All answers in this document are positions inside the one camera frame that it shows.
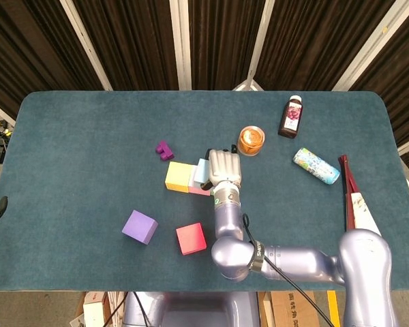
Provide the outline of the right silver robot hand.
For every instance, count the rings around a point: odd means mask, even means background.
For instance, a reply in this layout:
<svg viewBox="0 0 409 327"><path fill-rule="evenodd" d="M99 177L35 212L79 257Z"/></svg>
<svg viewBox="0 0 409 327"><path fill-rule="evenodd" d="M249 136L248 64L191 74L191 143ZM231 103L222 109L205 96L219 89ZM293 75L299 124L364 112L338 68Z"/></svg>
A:
<svg viewBox="0 0 409 327"><path fill-rule="evenodd" d="M241 188L241 160L235 144L228 149L207 149L205 159L209 162L207 180L200 184L202 190L210 190L221 182L230 182Z"/></svg>

